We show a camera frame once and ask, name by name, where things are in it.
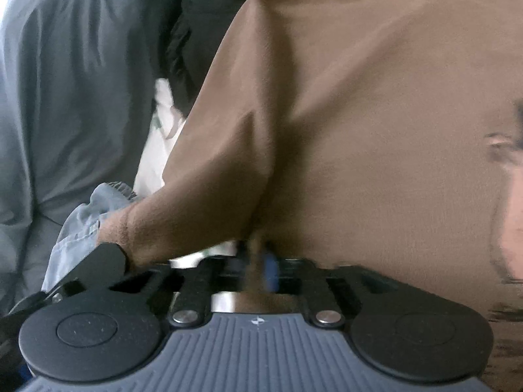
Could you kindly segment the brown shirt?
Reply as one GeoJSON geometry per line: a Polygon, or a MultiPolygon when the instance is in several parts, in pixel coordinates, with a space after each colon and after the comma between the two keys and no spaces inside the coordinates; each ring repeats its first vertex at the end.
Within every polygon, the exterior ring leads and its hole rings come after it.
{"type": "Polygon", "coordinates": [[[133,266],[365,266],[485,315],[521,390],[522,0],[247,0],[163,179],[99,232],[133,266]]]}

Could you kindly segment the light blue denim jeans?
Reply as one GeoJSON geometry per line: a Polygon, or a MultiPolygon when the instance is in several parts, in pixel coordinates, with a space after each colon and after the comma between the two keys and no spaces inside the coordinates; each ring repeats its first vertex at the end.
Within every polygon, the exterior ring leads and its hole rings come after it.
{"type": "Polygon", "coordinates": [[[124,182],[99,184],[89,202],[77,206],[63,224],[42,282],[41,291],[49,292],[96,247],[102,224],[116,211],[137,202],[140,197],[124,182]]]}

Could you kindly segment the cream bear print bedsheet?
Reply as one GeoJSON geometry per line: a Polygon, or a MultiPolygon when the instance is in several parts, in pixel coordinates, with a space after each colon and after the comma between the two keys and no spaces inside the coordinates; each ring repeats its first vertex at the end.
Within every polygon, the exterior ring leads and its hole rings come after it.
{"type": "Polygon", "coordinates": [[[192,183],[188,171],[192,154],[178,150],[185,117],[173,101],[169,82],[158,79],[153,90],[150,130],[140,158],[133,189],[140,201],[119,217],[122,242],[137,266],[171,261],[175,268],[196,266],[205,257],[232,257],[230,239],[237,230],[220,233],[213,210],[198,204],[212,203],[197,196],[203,188],[192,183]]]}

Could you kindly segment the dark grey pillow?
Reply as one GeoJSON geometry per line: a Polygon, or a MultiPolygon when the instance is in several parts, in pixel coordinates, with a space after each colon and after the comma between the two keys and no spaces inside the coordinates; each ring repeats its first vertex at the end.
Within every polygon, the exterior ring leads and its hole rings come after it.
{"type": "Polygon", "coordinates": [[[1,310],[39,291],[70,212],[131,183],[176,0],[8,0],[1,21],[1,310]]]}

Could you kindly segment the black garment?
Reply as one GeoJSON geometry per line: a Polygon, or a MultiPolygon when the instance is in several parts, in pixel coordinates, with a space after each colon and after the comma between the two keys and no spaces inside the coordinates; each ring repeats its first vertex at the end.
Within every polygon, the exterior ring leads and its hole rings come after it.
{"type": "Polygon", "coordinates": [[[178,0],[167,47],[168,83],[174,107],[192,110],[223,36],[246,0],[178,0]]]}

